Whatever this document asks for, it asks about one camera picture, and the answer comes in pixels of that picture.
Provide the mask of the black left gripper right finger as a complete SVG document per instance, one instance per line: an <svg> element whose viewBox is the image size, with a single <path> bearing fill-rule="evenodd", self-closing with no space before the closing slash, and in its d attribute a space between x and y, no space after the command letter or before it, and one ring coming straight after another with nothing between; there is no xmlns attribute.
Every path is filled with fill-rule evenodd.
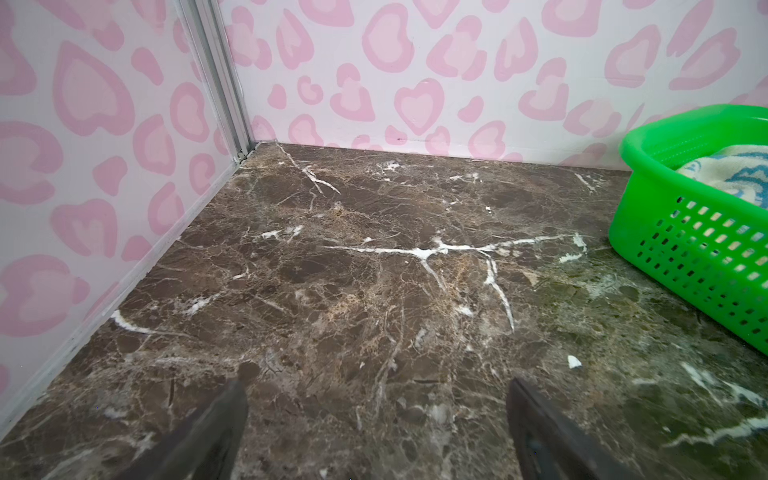
<svg viewBox="0 0 768 480"><path fill-rule="evenodd" d="M638 477L522 378L509 383L506 415L525 479Z"/></svg>

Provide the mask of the blue bunny pattern towel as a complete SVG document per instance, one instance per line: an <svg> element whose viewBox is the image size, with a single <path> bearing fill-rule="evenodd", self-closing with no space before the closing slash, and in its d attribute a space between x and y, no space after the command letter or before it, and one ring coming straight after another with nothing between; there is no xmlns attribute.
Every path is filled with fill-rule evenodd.
<svg viewBox="0 0 768 480"><path fill-rule="evenodd" d="M732 145L689 161L681 175L767 209L767 146Z"/></svg>

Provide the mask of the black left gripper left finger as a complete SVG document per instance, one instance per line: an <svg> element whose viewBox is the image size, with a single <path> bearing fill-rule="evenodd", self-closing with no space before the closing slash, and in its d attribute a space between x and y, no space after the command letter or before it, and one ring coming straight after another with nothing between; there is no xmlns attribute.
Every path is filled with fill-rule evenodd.
<svg viewBox="0 0 768 480"><path fill-rule="evenodd" d="M243 385L230 380L118 479L229 479L249 413Z"/></svg>

